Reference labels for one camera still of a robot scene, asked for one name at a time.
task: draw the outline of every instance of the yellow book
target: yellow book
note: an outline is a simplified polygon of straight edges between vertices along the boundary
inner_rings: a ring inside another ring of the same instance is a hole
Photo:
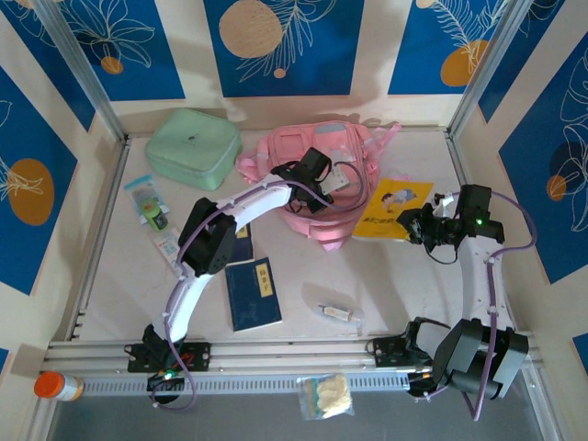
[[[353,230],[353,237],[363,240],[406,240],[408,232],[396,220],[406,209],[421,208],[432,188],[430,182],[381,179]]]

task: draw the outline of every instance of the metal pole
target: metal pole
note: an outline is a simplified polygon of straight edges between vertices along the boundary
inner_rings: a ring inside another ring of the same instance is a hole
[[[47,29],[47,33],[98,115],[105,121],[112,134],[119,141],[124,141],[125,132],[122,124],[110,105],[104,87],[100,84],[94,69],[65,21],[59,6],[61,3],[55,3],[51,0],[31,0],[31,4],[35,8],[40,23]]]
[[[454,141],[463,130],[472,110],[478,105],[478,101],[484,89],[492,79],[498,64],[508,49],[513,37],[525,18],[534,0],[505,0],[509,1],[502,20],[492,35],[488,48],[484,52],[478,67],[469,81],[468,86],[459,102],[458,109],[447,126],[449,139]]]

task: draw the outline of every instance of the pink bag strap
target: pink bag strap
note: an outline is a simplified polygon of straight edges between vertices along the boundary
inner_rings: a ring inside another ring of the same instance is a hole
[[[257,167],[257,150],[248,150],[237,156],[235,168],[241,173],[248,184],[261,181]]]
[[[249,184],[261,181],[269,174],[267,165],[268,146],[265,140],[257,143],[257,149],[248,150],[237,156],[235,168]]]
[[[372,135],[371,133],[369,133],[369,137],[367,139],[364,139],[364,146],[367,151],[368,159],[371,161],[377,160],[384,152],[384,149],[386,148],[386,144],[388,144],[388,142],[390,142],[390,140],[392,138],[394,138],[396,133],[401,131],[401,129],[402,129],[402,126],[398,122],[395,122],[394,125],[389,129],[384,129],[382,127],[378,127],[377,129],[374,130],[374,135],[376,133],[381,133],[382,136],[376,137],[376,136]]]

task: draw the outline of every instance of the white wall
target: white wall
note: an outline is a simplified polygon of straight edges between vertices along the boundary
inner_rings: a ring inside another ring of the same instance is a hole
[[[0,347],[10,351],[0,383],[0,438],[12,440],[28,428],[33,384],[81,276],[96,199],[117,152],[100,118],[86,133],[2,14],[0,29],[0,66],[78,160],[33,293],[0,283]]]
[[[129,132],[149,132],[175,107],[194,107],[243,129],[328,119],[382,125],[446,125],[461,95],[388,96],[411,8],[407,0],[366,0],[349,96],[223,98],[203,2],[156,0],[186,100],[116,102]]]
[[[514,195],[498,151],[588,30],[587,11],[585,0],[566,0],[490,123],[486,125],[478,111],[470,117],[459,144],[472,182]],[[578,20],[583,24],[575,26]],[[494,202],[492,217],[504,223],[507,244],[529,240],[516,209]],[[537,337],[571,439],[584,440],[588,377],[571,339],[588,332],[588,267],[550,285],[536,252],[508,254],[505,263],[508,297],[518,325]]]

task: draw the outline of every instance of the mint green pouch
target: mint green pouch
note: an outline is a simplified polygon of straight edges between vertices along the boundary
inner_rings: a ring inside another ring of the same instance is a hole
[[[179,108],[147,142],[145,153],[159,175],[214,190],[241,148],[239,129],[230,121]]]

